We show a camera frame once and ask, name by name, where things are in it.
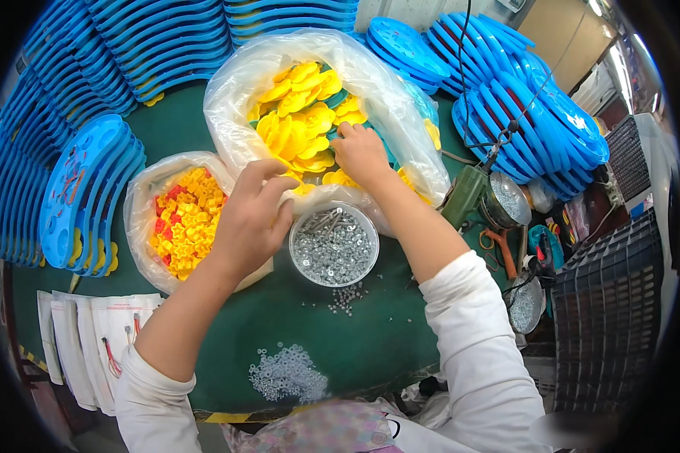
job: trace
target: gray floor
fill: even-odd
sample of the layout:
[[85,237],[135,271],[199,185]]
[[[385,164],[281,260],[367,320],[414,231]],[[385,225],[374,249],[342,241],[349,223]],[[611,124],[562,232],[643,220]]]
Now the gray floor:
[[[74,437],[73,444],[80,453],[125,453],[128,450],[123,444],[118,431],[116,418],[104,414],[96,414],[99,422],[93,430]],[[222,429],[216,423],[197,423],[199,443],[203,451],[212,453],[229,453]]]

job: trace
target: green tabletop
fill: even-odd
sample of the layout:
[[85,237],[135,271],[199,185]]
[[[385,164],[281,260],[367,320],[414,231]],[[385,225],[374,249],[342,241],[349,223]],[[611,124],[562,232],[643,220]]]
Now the green tabletop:
[[[167,93],[153,107],[139,106],[126,118],[145,145],[146,166],[182,151],[215,151],[201,111],[203,97],[203,83],[188,84]],[[473,159],[462,148],[450,118],[453,99],[444,95],[434,98],[439,103],[444,149]],[[443,159],[453,178],[462,164]],[[111,238],[118,245],[118,269],[108,277],[82,278],[77,294],[123,296],[158,292],[133,264],[123,230],[123,198],[121,195],[111,227]],[[483,257],[487,251],[479,248],[478,240],[482,229],[477,225],[464,237]],[[509,245],[516,255],[515,235],[510,235]],[[266,401],[248,380],[249,365],[259,363],[257,349],[265,348],[274,354],[279,341],[285,345],[299,344],[308,351],[317,371],[328,377],[329,397],[379,395],[436,373],[437,338],[426,324],[424,302],[417,286],[409,285],[406,289],[410,275],[399,243],[381,236],[377,264],[363,280],[363,290],[368,293],[353,305],[353,317],[332,314],[327,308],[333,301],[331,290],[299,275],[285,243],[275,255],[274,272],[232,295],[209,329],[196,365],[197,384],[189,395],[192,408],[229,413],[292,408],[293,401]],[[44,359],[36,290],[67,291],[71,276],[68,270],[49,266],[13,267],[18,340],[36,356],[36,361]],[[494,278],[499,285],[505,285],[504,269],[499,268]]]

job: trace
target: bag of yellow flower pieces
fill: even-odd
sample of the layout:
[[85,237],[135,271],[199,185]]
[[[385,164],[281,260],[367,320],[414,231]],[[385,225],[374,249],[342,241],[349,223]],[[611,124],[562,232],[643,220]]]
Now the bag of yellow flower pieces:
[[[190,151],[158,161],[129,182],[123,207],[126,239],[150,284],[172,294],[207,256],[234,181],[217,154]],[[272,258],[236,291],[270,272]]]
[[[338,101],[339,94],[347,93]],[[366,122],[386,141],[408,181],[432,206],[450,180],[402,81],[344,33],[313,28],[263,35],[244,44],[215,73],[204,95],[204,117],[218,153],[237,177],[252,160],[275,158],[302,182],[285,197],[299,215],[339,200],[371,216],[391,234],[380,209],[362,189],[323,182],[335,172],[332,131],[342,121]]]

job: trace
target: white shirt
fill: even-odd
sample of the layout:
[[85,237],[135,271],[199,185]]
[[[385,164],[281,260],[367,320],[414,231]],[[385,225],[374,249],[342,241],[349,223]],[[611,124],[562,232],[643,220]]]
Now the white shirt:
[[[389,414],[404,453],[552,451],[529,437],[544,415],[542,397],[524,367],[501,291],[484,260],[471,251],[420,285],[426,320],[438,336],[441,371],[448,379],[450,416],[431,430]],[[169,379],[129,345],[116,397],[124,442],[136,451],[201,451],[187,394],[189,382]]]

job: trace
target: orange handle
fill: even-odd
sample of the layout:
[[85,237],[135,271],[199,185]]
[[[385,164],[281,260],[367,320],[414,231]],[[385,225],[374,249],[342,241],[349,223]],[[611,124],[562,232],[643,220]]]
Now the orange handle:
[[489,236],[491,239],[496,240],[499,243],[499,248],[501,249],[501,256],[504,257],[504,266],[506,267],[506,275],[509,279],[516,278],[516,263],[514,258],[511,257],[511,250],[509,250],[509,244],[506,242],[506,233],[508,230],[501,230],[501,234],[494,233],[489,228],[484,230],[484,234]]

